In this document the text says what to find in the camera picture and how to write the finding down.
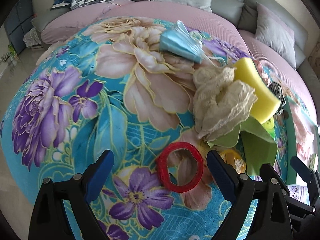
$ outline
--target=purple flower print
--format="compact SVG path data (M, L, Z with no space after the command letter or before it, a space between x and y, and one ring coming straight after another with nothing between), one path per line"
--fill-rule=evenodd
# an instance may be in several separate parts
M4 120L2 120L2 122L1 122L1 126L0 126L0 136L1 136L1 137L2 137L3 123L4 123Z
M277 145L278 145L279 157L282 158L283 155L285 154L285 145L282 138L277 139Z
M40 167L45 152L63 141L72 106L61 99L80 82L80 72L69 66L64 72L56 68L43 70L20 101L12 122L13 150L22 152L22 164Z
M307 205L310 204L307 186L289 185L290 197L299 200Z
M66 46L63 48L58 49L58 52L56 53L56 57L60 57L63 54L65 54L70 49L70 46Z
M263 180L261 179L261 177L260 177L260 176L258 176L258 175L254 176L253 180L256 180L256 181L263 181Z
M197 30L197 29L195 29L195 28L190 28L190 27L187 27L187 26L186 26L186 29L187 29L187 32L194 32L194 31L196 31L196 32L201 33L201 31L199 31L199 30Z
M110 240L128 240L129 236L126 232L122 230L120 226L117 225L110 225L107 231L107 226L100 220L98 223L101 229L106 233Z
M103 189L102 192L106 195L108 195L109 197L113 197L113 198L116 198L116 194L114 194L111 190L109 189Z
M77 95L69 99L69 103L73 107L73 121L77 122L80 112L86 119L92 119L97 114L98 105L93 98L102 90L103 84L95 81L89 87L89 80L77 89Z
M282 172L281 172L280 164L277 160L273 165L273 168L275 169L276 173L278 173L278 175L281 176Z
M113 219L127 220L137 210L139 223L148 230L158 228L164 221L153 208L170 209L173 197L170 191L161 186L158 174L149 168L136 168L129 178L127 186L119 177L114 176L114 184L125 202L116 203L109 211Z
M203 40L202 42L209 50L211 50L214 54L217 54L218 56L228 56L235 61L243 57L250 57L248 54L239 50L237 47L218 38L213 38L211 41Z

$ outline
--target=green cloth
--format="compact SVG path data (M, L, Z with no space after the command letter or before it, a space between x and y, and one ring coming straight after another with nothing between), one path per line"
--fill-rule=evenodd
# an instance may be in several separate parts
M240 133L249 176L259 175L260 167L265 163L270 163L272 166L275 164L277 143L252 116L238 124L230 133L208 142L208 145L232 148L237 144Z

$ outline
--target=lace cloth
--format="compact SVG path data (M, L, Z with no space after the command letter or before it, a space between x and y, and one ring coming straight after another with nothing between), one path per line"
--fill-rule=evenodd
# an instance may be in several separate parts
M248 84L234 81L234 74L234 68L214 65L194 72L193 114L199 139L213 141L249 117L257 96Z

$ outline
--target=red ring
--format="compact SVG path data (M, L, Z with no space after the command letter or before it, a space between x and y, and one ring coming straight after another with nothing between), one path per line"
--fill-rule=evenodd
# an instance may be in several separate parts
M198 164L196 175L188 184L183 186L175 185L170 181L170 175L167 166L167 158L169 154L178 149L187 149L188 151L190 151ZM203 158L197 148L187 142L175 142L169 144L156 159L156 165L162 185L165 188L177 193L184 193L192 190L195 186L197 186L203 174Z

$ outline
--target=blue floral blanket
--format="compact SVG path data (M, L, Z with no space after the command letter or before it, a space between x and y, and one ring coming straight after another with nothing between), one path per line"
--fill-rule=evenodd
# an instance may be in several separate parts
M20 87L1 123L1 144L13 178L31 203L43 178L70 179L110 149L115 165L91 204L110 239L212 238L231 205L207 167L196 188L183 194L163 188L155 169L155 159L172 142L192 143L204 156L209 151L196 137L192 115L192 74L202 65L159 52L160 34L170 26L141 17L97 22L47 55ZM204 51L216 65L248 56L201 35ZM275 123L276 168L285 180L283 117ZM245 158L241 140L235 150ZM185 176L188 168L178 165L175 176ZM245 238L256 204L252 202L238 239ZM70 204L65 206L81 239Z

